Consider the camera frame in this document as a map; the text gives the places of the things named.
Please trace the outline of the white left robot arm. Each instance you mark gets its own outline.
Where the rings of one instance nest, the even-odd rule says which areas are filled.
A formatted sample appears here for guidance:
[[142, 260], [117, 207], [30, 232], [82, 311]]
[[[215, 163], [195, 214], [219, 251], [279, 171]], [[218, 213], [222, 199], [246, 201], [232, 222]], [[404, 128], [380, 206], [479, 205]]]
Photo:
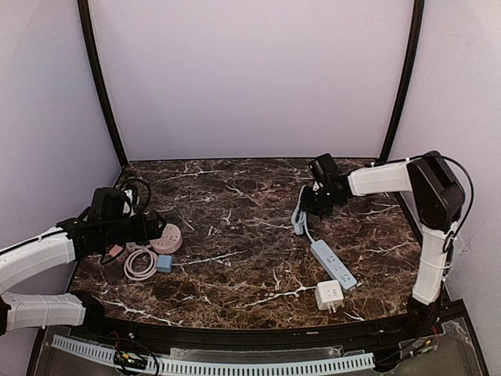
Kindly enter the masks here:
[[12, 287], [56, 266], [90, 255], [104, 256], [115, 246], [159, 239], [166, 226], [155, 211], [124, 219], [62, 221], [41, 235], [1, 250], [1, 334], [29, 327], [78, 327], [103, 315], [89, 293], [14, 294]]

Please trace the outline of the white cube socket adapter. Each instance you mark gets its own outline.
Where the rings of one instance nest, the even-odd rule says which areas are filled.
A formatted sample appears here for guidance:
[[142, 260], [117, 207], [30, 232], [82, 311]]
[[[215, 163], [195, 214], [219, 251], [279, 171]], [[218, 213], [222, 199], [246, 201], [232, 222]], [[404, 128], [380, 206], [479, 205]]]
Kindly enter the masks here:
[[337, 280], [319, 282], [315, 288], [315, 300], [318, 310], [335, 313], [344, 301], [340, 283]]

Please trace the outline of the blue power strip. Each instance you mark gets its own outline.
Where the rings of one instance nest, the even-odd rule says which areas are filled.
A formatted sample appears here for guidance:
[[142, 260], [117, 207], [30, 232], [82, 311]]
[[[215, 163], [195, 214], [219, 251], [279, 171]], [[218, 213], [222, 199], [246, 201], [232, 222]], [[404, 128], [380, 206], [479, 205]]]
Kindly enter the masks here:
[[350, 291], [357, 286], [358, 281], [324, 240], [314, 241], [310, 250], [327, 274], [339, 282], [343, 291]]

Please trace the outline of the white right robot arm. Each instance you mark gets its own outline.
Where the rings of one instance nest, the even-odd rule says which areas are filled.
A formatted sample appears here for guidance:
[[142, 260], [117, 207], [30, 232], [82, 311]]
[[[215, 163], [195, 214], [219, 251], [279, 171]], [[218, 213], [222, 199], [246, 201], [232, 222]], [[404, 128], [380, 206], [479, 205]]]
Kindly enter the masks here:
[[402, 332], [415, 338], [439, 316], [442, 292], [451, 266], [453, 243], [473, 206], [449, 167], [454, 160], [433, 150], [396, 161], [371, 164], [342, 174], [330, 154], [308, 163], [314, 183], [301, 188], [291, 222], [298, 235], [308, 235], [307, 217], [331, 215], [351, 197], [375, 193], [413, 194], [423, 240], [416, 283], [408, 298]]

